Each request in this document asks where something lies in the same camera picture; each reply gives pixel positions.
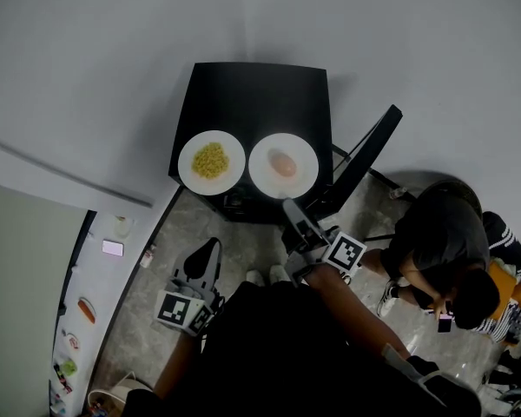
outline shoe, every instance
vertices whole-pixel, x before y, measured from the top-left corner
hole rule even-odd
[[[259,286],[260,288],[264,288],[266,284],[264,283],[264,278],[261,275],[261,272],[258,270],[249,270],[245,274],[245,281],[252,282],[255,286]]]
[[[291,281],[289,276],[287,275],[286,270],[280,264],[276,264],[270,268],[270,273],[268,274],[268,279],[270,280],[270,285],[272,286],[276,282],[281,281]]]
[[[396,298],[392,296],[392,289],[397,287],[398,283],[395,280],[390,280],[384,288],[384,294],[380,298],[379,305],[376,307],[376,315],[380,318],[385,317],[390,312],[390,309],[396,302]]]

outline plate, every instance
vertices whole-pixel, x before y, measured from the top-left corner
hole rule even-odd
[[[197,151],[211,142],[219,142],[224,154],[229,158],[228,169],[215,177],[207,179],[193,171],[193,159]],[[219,195],[231,189],[243,175],[245,169],[245,151],[240,142],[229,133],[212,129],[192,137],[181,149],[177,169],[185,186],[199,195]]]
[[[295,175],[285,177],[272,166],[274,152],[288,155],[295,162]],[[319,160],[305,140],[288,133],[267,136],[257,143],[249,157],[249,174],[254,185],[270,197],[284,199],[304,195],[319,175]]]

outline table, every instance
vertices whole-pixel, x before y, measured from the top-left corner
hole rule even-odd
[[[291,133],[313,147],[319,159],[315,184],[296,201],[308,205],[333,183],[332,131],[326,71],[269,63],[197,63],[193,69],[168,174],[179,183],[178,156],[193,136],[219,129],[235,136],[247,158],[274,133]],[[275,200],[260,192],[246,166],[229,191],[200,196],[229,221],[285,223]]]

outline tiled floor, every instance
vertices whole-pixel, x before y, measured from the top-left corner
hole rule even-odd
[[[391,201],[388,191],[384,184],[367,175],[340,213],[325,219],[322,225],[328,228],[339,224],[342,230],[361,240],[391,233],[408,204]],[[226,297],[237,289],[249,269],[266,272],[272,264],[286,259],[280,231],[275,226],[224,222],[191,193],[183,191],[156,238],[155,259],[149,268],[139,269],[122,304],[98,361],[94,387],[110,387],[128,371],[134,371],[149,385],[155,384],[178,337],[175,331],[153,321],[156,293],[164,288],[180,251],[210,236],[218,237],[223,246],[221,277],[216,287]],[[385,247],[386,242],[374,247],[378,246]],[[385,283],[377,275],[359,269],[351,286],[374,311]],[[449,334],[438,334],[432,317],[400,301],[396,301],[384,321],[412,353],[436,361],[443,370],[475,388],[490,367],[491,354],[501,351],[487,337],[455,326]],[[494,401],[488,388],[479,394],[484,404]]]

